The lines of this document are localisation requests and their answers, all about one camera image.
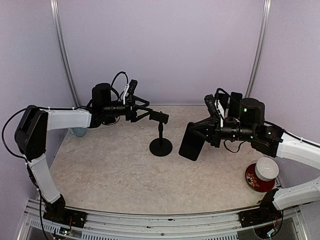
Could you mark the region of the black phone blue edge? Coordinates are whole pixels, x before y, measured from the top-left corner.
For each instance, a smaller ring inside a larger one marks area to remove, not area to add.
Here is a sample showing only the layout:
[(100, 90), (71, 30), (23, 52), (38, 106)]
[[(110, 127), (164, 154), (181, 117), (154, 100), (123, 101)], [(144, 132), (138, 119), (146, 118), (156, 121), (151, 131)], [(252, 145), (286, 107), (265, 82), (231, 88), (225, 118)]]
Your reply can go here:
[(229, 108), (227, 116), (238, 119), (240, 115), (240, 100), (243, 98), (243, 94), (239, 92), (232, 92), (229, 101)]

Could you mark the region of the black pole phone stand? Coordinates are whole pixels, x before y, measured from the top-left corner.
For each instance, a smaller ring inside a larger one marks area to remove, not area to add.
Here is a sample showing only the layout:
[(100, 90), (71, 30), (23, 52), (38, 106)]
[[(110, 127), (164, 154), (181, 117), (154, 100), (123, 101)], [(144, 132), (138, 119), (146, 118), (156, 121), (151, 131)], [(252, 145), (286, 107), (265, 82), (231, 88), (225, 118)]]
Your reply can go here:
[(173, 150), (173, 145), (168, 139), (163, 137), (164, 125), (168, 123), (169, 115), (163, 113), (162, 111), (152, 111), (149, 119), (158, 122), (159, 133), (159, 137), (152, 140), (149, 144), (150, 152), (157, 157), (169, 155)]

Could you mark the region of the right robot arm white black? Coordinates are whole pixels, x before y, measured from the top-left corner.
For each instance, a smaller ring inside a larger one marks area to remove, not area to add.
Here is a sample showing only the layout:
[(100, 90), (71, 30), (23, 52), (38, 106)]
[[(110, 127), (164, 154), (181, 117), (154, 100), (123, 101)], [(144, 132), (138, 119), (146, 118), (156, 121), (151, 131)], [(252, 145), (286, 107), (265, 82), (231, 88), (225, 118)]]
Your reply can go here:
[(188, 123), (178, 152), (181, 156), (196, 161), (205, 142), (218, 148), (222, 140), (242, 141), (264, 155), (320, 168), (320, 145), (265, 121), (263, 102), (236, 99), (222, 88), (204, 101), (210, 116)]

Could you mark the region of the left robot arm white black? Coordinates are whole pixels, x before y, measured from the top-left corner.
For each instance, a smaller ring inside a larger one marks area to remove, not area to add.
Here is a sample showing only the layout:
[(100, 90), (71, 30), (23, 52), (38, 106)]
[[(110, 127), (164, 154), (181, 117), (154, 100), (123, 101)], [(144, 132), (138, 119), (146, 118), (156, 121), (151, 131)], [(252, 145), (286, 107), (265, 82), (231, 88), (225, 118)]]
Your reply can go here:
[(86, 106), (51, 108), (29, 105), (20, 110), (23, 114), (14, 133), (19, 158), (25, 160), (32, 183), (45, 203), (45, 219), (66, 222), (70, 211), (53, 181), (46, 160), (47, 133), (63, 129), (94, 129), (113, 124), (117, 117), (136, 123), (153, 110), (149, 101), (135, 96), (137, 80), (127, 80), (119, 94), (112, 83), (99, 83), (91, 90)]

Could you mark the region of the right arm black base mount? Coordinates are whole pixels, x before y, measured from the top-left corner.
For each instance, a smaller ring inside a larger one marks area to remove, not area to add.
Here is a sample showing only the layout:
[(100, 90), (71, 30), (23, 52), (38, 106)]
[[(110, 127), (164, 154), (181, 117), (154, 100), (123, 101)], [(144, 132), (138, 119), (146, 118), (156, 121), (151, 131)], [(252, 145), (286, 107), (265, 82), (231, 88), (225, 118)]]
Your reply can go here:
[(256, 208), (238, 213), (239, 221), (242, 228), (260, 225), (281, 219), (283, 214), (279, 210), (270, 210), (267, 208)]

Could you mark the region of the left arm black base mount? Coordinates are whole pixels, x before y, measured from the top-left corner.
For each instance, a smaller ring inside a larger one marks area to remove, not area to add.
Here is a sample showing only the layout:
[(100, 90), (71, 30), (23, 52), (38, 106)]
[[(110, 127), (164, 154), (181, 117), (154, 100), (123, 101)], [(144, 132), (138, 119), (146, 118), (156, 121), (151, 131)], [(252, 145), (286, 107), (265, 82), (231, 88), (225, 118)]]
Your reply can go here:
[(62, 211), (62, 214), (45, 211), (43, 218), (57, 224), (83, 229), (87, 219), (87, 213), (84, 211), (65, 208)]

